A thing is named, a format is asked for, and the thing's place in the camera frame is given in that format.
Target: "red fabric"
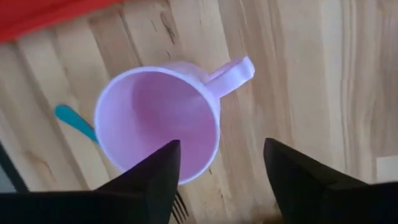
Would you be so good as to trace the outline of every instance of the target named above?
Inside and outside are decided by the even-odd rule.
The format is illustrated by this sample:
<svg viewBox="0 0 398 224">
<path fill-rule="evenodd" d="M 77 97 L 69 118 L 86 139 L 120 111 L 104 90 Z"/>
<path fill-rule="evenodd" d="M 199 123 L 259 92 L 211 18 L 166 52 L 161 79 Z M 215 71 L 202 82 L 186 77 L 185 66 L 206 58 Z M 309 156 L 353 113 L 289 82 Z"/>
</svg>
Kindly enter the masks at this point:
<svg viewBox="0 0 398 224">
<path fill-rule="evenodd" d="M 0 0 L 0 42 L 120 0 Z"/>
</svg>

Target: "wood grain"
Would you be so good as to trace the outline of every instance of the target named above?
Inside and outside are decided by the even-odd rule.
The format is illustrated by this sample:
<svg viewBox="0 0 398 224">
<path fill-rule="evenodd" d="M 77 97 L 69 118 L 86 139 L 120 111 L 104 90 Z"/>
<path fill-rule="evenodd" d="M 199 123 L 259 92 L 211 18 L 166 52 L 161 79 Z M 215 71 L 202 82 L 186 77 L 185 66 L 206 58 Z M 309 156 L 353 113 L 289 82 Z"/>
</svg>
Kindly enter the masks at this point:
<svg viewBox="0 0 398 224">
<path fill-rule="evenodd" d="M 249 55 L 256 75 L 221 100 L 216 159 L 179 187 L 187 223 L 278 214 L 262 146 L 279 139 L 366 182 L 398 180 L 398 1 L 126 1 L 0 45 L 0 140 L 32 190 L 93 189 L 120 174 L 57 121 L 93 120 L 101 89 L 141 65 L 212 72 Z"/>
</svg>

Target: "cup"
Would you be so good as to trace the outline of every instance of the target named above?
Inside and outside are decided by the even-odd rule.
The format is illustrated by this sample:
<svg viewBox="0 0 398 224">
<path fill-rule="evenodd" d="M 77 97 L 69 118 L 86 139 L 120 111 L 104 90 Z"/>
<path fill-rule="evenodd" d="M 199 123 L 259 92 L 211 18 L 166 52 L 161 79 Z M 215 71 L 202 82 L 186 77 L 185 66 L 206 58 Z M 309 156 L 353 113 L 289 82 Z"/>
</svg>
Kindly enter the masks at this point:
<svg viewBox="0 0 398 224">
<path fill-rule="evenodd" d="M 188 62 L 126 71 L 106 86 L 95 133 L 109 160 L 126 171 L 173 139 L 181 143 L 179 184 L 211 164 L 220 142 L 220 98 L 254 76 L 249 57 L 211 75 Z"/>
</svg>

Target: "cup rim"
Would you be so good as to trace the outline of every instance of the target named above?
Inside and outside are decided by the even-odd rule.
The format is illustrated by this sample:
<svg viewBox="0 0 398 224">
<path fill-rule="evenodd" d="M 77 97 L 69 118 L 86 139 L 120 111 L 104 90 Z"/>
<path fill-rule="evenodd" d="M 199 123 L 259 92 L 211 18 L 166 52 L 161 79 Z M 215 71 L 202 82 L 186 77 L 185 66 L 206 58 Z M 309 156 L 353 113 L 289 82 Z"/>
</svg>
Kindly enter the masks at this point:
<svg viewBox="0 0 398 224">
<path fill-rule="evenodd" d="M 104 142 L 102 140 L 102 137 L 101 137 L 101 134 L 99 131 L 101 129 L 100 121 L 99 121 L 99 114 L 100 114 L 100 108 L 102 107 L 102 104 L 103 104 L 103 99 L 108 94 L 110 89 L 112 89 L 112 87 L 115 86 L 115 84 L 117 82 L 120 82 L 121 80 L 125 79 L 126 77 L 128 77 L 130 75 L 135 75 L 135 74 L 138 74 L 141 72 L 161 72 L 161 73 L 165 73 L 165 74 L 171 75 L 175 78 L 179 78 L 179 79 L 185 81 L 187 84 L 191 85 L 194 89 L 196 89 L 196 91 L 199 92 L 202 95 L 202 97 L 204 97 L 204 99 L 207 102 L 207 105 L 209 106 L 211 112 L 213 113 L 213 117 L 214 117 L 214 121 L 215 121 L 214 128 L 216 130 L 216 141 L 213 146 L 213 153 L 212 153 L 209 161 L 205 164 L 205 166 L 203 166 L 203 168 L 201 170 L 199 170 L 196 174 L 192 175 L 189 178 L 183 179 L 183 180 L 178 179 L 179 185 L 186 184 L 186 183 L 190 182 L 191 180 L 196 179 L 205 170 L 207 170 L 207 168 L 210 166 L 210 164 L 214 161 L 216 154 L 218 152 L 218 148 L 220 146 L 220 116 L 219 116 L 220 112 L 217 112 L 218 110 L 217 110 L 217 106 L 216 106 L 216 101 L 219 99 L 217 99 L 215 96 L 213 96 L 211 94 L 211 92 L 209 90 L 207 90 L 206 86 L 199 80 L 196 80 L 189 76 L 181 75 L 180 73 L 170 70 L 168 68 L 156 67 L 156 66 L 145 66 L 145 67 L 133 68 L 133 69 L 122 72 L 121 74 L 117 75 L 101 91 L 101 93 L 99 94 L 99 97 L 97 99 L 97 102 L 96 102 L 95 112 L 94 112 L 94 129 L 95 129 L 95 134 L 96 134 L 96 137 L 98 140 L 98 144 L 99 144 L 101 150 L 105 153 L 106 157 L 112 162 L 112 164 L 115 165 L 117 168 L 121 169 L 122 171 L 125 171 L 125 169 L 122 168 L 117 163 L 116 159 L 114 159 L 112 157 L 111 153 L 109 153 L 109 151 L 104 147 Z"/>
</svg>

